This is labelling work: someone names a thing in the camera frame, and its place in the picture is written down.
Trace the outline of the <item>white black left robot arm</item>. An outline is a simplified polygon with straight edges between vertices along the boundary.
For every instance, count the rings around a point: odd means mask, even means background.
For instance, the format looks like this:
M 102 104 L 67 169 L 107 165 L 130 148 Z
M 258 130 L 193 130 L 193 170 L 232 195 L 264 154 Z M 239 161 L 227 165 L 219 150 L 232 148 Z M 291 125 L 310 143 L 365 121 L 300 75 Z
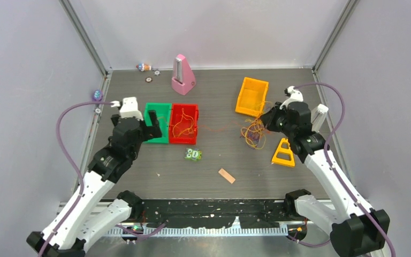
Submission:
M 162 136 L 156 111 L 150 110 L 148 115 L 150 125 L 136 117 L 112 116 L 109 143 L 94 155 L 75 195 L 43 231 L 33 231 L 27 237 L 27 244 L 39 256 L 85 256 L 115 225 L 142 218 L 143 201 L 128 190 L 119 193 L 99 214 L 90 214 L 130 169 L 142 143 Z

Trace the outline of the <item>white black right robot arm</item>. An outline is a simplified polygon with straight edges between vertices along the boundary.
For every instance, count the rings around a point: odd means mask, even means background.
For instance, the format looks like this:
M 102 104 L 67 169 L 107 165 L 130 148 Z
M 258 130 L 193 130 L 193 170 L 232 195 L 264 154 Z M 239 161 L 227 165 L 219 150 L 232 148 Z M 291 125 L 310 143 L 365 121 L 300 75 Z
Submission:
M 286 195 L 285 215 L 292 220 L 302 216 L 315 223 L 329 235 L 339 256 L 359 256 L 384 248 L 388 214 L 375 210 L 343 174 L 324 137 L 313 130 L 308 104 L 276 102 L 260 119 L 266 129 L 287 137 L 292 152 L 318 179 L 334 206 L 325 206 L 307 190 L 297 190 Z

